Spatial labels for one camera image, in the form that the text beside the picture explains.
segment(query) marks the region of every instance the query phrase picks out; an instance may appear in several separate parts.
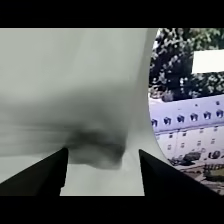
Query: green foliage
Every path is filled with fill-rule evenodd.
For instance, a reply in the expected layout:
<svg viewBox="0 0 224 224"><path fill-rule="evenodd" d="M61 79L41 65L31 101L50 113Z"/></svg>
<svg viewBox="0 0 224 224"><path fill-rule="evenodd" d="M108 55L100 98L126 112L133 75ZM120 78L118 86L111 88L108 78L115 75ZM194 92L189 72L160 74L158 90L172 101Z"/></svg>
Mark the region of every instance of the green foliage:
<svg viewBox="0 0 224 224"><path fill-rule="evenodd" d="M149 87L173 100L224 93L224 72L191 74L194 51L224 49L224 28L161 28L156 41Z"/></svg>

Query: building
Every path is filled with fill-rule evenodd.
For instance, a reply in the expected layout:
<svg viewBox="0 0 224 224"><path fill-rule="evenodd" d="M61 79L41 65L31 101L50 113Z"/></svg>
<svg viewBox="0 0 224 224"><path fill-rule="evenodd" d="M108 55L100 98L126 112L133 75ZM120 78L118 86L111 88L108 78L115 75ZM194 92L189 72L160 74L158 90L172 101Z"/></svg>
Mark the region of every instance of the building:
<svg viewBox="0 0 224 224"><path fill-rule="evenodd" d="M194 163L224 163L224 95L150 104L156 139L165 156Z"/></svg>

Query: white surface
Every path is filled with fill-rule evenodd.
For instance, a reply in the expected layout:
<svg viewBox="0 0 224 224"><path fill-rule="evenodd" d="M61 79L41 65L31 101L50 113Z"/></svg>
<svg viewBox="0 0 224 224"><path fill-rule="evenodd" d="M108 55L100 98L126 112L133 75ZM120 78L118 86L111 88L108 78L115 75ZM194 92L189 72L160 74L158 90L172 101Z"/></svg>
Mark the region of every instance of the white surface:
<svg viewBox="0 0 224 224"><path fill-rule="evenodd" d="M223 72L224 50L195 51L192 73Z"/></svg>
<svg viewBox="0 0 224 224"><path fill-rule="evenodd" d="M1 29L1 181L60 149L81 123L127 135L126 152L118 170L69 164L61 195L143 195L138 149L165 161L148 113L156 32Z"/></svg>

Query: window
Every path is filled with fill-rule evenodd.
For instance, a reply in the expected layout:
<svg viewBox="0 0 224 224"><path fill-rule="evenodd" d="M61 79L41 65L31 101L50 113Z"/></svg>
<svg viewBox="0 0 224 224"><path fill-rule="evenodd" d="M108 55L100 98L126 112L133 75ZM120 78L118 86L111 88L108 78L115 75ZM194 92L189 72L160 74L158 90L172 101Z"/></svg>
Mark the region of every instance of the window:
<svg viewBox="0 0 224 224"><path fill-rule="evenodd" d="M223 117L223 110L217 110L216 111L216 116L219 117L219 118L222 118Z"/></svg>
<svg viewBox="0 0 224 224"><path fill-rule="evenodd" d="M155 120L155 119L152 119L152 126L153 127L157 127L157 125L158 125L158 121L157 120Z"/></svg>
<svg viewBox="0 0 224 224"><path fill-rule="evenodd" d="M177 121L178 121L179 123L184 123L184 116L179 115L179 116L177 117Z"/></svg>
<svg viewBox="0 0 224 224"><path fill-rule="evenodd" d="M206 111L205 113L204 113L204 118L206 119L206 120L209 120L209 119L211 119L211 113L210 112L208 112L208 111Z"/></svg>
<svg viewBox="0 0 224 224"><path fill-rule="evenodd" d="M164 118L164 123L165 125L170 125L171 124L171 119L169 117Z"/></svg>
<svg viewBox="0 0 224 224"><path fill-rule="evenodd" d="M215 144L215 139L214 138L212 139L211 144Z"/></svg>
<svg viewBox="0 0 224 224"><path fill-rule="evenodd" d="M197 121L198 120L198 115L197 114L191 114L191 120L192 121Z"/></svg>

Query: photo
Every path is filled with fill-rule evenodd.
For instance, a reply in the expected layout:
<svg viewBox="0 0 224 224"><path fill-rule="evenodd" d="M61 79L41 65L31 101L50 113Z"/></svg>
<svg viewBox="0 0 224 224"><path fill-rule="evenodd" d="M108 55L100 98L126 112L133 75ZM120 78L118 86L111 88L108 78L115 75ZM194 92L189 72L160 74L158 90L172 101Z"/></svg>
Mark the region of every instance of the photo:
<svg viewBox="0 0 224 224"><path fill-rule="evenodd" d="M224 28L160 28L148 99L155 137L178 170L224 195Z"/></svg>

